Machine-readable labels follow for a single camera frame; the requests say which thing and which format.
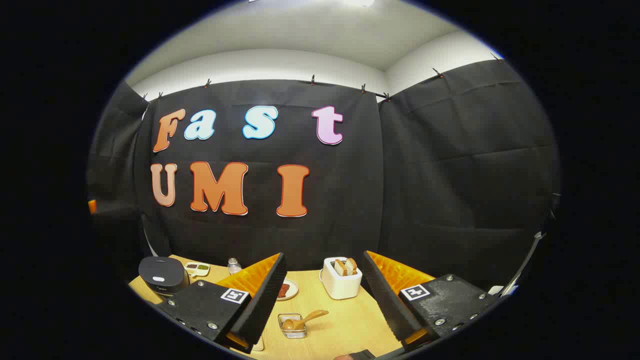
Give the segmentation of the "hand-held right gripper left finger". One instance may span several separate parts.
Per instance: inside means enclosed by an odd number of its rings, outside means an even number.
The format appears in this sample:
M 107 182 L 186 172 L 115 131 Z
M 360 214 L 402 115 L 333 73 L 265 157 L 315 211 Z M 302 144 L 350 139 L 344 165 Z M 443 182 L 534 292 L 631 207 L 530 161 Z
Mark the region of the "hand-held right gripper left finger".
M 206 340 L 250 353 L 265 330 L 287 274 L 279 252 L 217 282 L 198 280 L 156 308 Z

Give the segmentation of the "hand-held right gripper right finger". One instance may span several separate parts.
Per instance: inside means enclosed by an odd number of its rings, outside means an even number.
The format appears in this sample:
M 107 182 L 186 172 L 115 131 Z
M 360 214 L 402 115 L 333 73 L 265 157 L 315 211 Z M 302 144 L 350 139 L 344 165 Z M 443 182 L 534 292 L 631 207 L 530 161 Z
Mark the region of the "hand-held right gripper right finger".
M 498 301 L 461 276 L 434 277 L 369 250 L 363 252 L 361 271 L 388 327 L 407 351 L 461 330 Z

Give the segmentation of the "dark grey rice cooker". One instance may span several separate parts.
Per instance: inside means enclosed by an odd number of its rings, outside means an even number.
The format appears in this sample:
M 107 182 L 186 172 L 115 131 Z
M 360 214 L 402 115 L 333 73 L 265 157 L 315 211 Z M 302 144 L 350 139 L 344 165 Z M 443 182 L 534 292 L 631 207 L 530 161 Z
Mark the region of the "dark grey rice cooker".
M 138 273 L 147 287 L 163 298 L 173 297 L 191 284 L 182 262 L 172 257 L 145 257 L 139 263 Z

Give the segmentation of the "wooden spoon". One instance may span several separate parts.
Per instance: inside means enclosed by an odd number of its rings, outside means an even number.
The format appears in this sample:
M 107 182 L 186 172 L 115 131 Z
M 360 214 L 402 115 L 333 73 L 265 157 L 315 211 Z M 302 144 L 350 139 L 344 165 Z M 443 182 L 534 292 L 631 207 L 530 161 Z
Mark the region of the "wooden spoon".
M 300 319 L 296 319 L 296 318 L 288 318 L 286 320 L 283 321 L 282 323 L 282 330 L 284 331 L 300 331 L 303 330 L 304 327 L 306 326 L 306 323 L 313 320 L 313 319 L 317 319 L 319 317 L 325 316 L 329 314 L 329 312 L 327 310 L 315 310 L 313 312 L 311 312 L 310 314 L 308 314 L 306 317 L 302 317 Z

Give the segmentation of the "white round plate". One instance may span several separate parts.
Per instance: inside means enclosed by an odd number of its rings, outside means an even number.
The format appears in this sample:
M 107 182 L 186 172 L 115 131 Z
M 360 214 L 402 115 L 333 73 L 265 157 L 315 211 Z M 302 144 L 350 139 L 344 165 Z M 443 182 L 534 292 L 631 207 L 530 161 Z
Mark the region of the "white round plate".
M 298 294 L 299 287 L 295 281 L 290 280 L 289 278 L 284 278 L 282 283 L 290 284 L 290 289 L 288 290 L 287 296 L 285 298 L 276 298 L 277 301 L 290 300 Z

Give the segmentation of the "white toaster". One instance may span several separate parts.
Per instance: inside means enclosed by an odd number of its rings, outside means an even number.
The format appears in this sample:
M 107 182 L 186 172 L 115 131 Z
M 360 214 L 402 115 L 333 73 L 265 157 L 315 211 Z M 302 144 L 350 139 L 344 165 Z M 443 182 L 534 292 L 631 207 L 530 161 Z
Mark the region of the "white toaster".
M 323 267 L 318 274 L 318 280 L 323 284 L 327 294 L 333 300 L 345 300 L 356 297 L 361 289 L 362 271 L 357 268 L 356 275 L 338 276 L 334 270 L 334 262 L 343 262 L 349 257 L 328 257 L 323 260 Z

